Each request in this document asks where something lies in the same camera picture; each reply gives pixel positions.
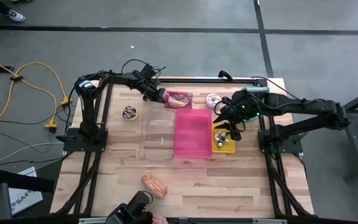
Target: human hand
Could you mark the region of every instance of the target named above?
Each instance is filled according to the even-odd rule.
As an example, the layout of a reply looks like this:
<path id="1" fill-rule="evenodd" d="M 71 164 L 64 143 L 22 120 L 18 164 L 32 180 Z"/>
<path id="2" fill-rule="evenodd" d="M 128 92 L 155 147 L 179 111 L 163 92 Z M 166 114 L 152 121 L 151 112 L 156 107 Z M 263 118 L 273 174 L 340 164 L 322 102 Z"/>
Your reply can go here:
<path id="1" fill-rule="evenodd" d="M 156 216 L 153 218 L 153 224 L 168 224 L 168 221 L 164 217 Z"/>

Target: gray floor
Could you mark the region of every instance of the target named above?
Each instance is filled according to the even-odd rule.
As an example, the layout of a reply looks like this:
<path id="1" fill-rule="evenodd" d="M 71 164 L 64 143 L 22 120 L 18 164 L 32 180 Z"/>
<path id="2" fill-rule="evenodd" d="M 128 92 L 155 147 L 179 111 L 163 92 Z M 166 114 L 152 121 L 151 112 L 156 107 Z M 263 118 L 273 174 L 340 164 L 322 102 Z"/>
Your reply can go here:
<path id="1" fill-rule="evenodd" d="M 260 5 L 266 29 L 358 30 L 358 1 L 260 0 Z M 13 7 L 27 16 L 23 25 L 28 26 L 258 28 L 252 0 L 35 0 Z M 0 24 L 13 23 L 0 16 Z M 268 35 L 267 44 L 274 77 L 284 78 L 295 95 L 341 103 L 358 95 L 358 35 Z M 215 77 L 220 70 L 235 77 L 266 76 L 261 49 L 259 34 L 0 30 L 1 63 L 16 68 L 29 62 L 46 63 L 60 75 L 66 91 L 78 76 L 118 70 L 131 58 L 166 65 L 163 76 Z M 22 74 L 61 100 L 57 81 L 46 69 L 32 67 Z M 0 74 L 0 111 L 9 84 L 8 75 Z M 3 119 L 35 122 L 52 113 L 49 96 L 18 83 Z M 295 121 L 306 118 L 293 117 Z M 49 141 L 42 124 L 0 123 L 0 131 L 28 144 Z M 316 214 L 358 220 L 358 181 L 347 184 L 342 179 L 358 166 L 345 133 L 313 131 L 302 143 Z M 22 147 L 0 135 L 0 158 Z M 5 162 L 51 159 L 61 151 L 61 146 L 45 154 L 26 150 Z M 1 168 L 19 171 L 28 166 L 18 163 Z"/>

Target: clear plastic container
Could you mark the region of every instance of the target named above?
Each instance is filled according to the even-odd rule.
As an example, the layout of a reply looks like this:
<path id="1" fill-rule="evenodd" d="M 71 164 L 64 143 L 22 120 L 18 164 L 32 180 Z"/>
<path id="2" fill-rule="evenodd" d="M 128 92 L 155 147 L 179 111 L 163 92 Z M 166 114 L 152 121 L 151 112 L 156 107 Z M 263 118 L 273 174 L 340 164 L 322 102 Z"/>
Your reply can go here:
<path id="1" fill-rule="evenodd" d="M 196 158 L 212 156 L 211 110 L 177 110 L 175 156 Z"/>
<path id="2" fill-rule="evenodd" d="M 149 161 L 169 161 L 173 158 L 175 112 L 150 110 L 143 112 L 142 137 L 138 156 Z"/>

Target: wooden tabletop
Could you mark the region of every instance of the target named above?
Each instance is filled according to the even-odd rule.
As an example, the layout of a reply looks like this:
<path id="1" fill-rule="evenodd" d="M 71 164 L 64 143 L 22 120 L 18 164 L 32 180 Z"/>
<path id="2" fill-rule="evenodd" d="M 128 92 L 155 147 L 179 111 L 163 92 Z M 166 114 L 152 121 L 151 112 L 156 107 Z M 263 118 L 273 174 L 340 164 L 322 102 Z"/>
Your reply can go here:
<path id="1" fill-rule="evenodd" d="M 283 79 L 272 79 L 281 87 Z M 285 94 L 269 83 L 272 93 Z M 204 101 L 209 93 L 229 96 L 244 84 L 163 83 L 159 87 L 173 91 L 189 91 L 194 96 L 194 108 L 208 109 Z M 139 110 L 135 121 L 124 121 L 122 110 L 132 105 Z M 142 130 L 142 114 L 151 109 L 163 109 L 163 104 L 144 102 L 137 90 L 126 86 L 113 86 L 107 128 L 106 151 L 102 153 L 98 181 L 92 209 L 93 216 L 107 216 L 120 203 L 128 203 L 138 190 L 145 190 L 140 178 L 152 173 L 168 187 L 163 200 L 154 198 L 147 207 L 155 215 L 163 217 L 221 217 L 268 218 L 273 217 L 265 157 L 259 152 L 257 131 L 259 121 L 246 123 L 242 141 L 236 142 L 234 154 L 214 154 L 210 159 L 182 159 L 174 157 L 168 162 L 150 162 L 138 157 Z M 276 124 L 291 124 L 291 114 L 275 117 Z M 77 104 L 73 125 L 81 123 L 80 103 Z M 303 166 L 292 154 L 283 154 L 287 185 L 304 206 L 313 213 Z M 74 152 L 62 164 L 53 198 L 51 212 L 57 211 L 76 189 L 84 153 Z M 85 189 L 83 206 L 86 204 Z M 280 208 L 284 211 L 281 191 L 278 190 Z"/>

